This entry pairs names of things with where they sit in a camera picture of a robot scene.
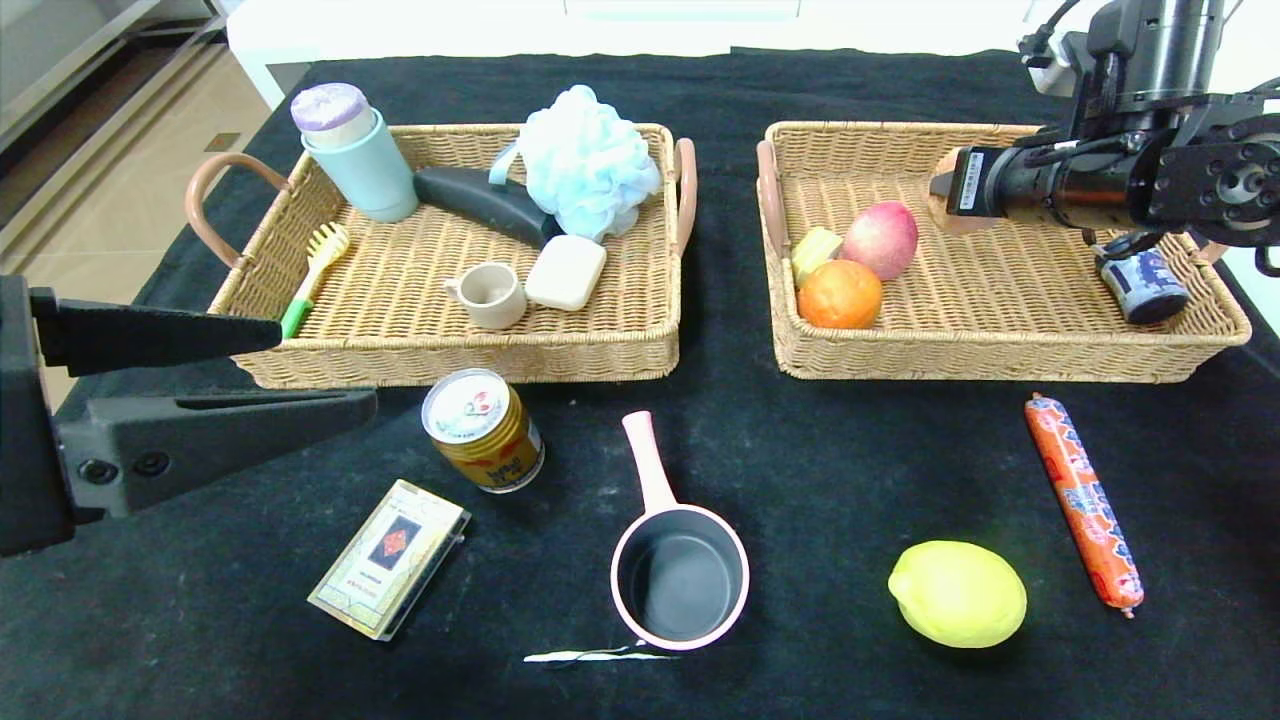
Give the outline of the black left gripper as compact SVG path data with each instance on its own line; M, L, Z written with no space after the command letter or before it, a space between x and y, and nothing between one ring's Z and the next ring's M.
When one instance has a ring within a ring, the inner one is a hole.
M81 419L59 427L58 447L35 325L46 364L72 377L265 351L282 342L282 325L59 299L50 288L29 291L18 275L3 277L1 299L4 557L70 539L76 519L129 516L378 413L372 389L93 398Z

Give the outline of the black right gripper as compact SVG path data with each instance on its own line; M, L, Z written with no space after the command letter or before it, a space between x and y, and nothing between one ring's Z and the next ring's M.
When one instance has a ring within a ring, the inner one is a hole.
M946 199L946 213L960 218L1061 222L1055 192L1060 165L1042 163L1042 147L966 146L954 170L934 173L929 193Z

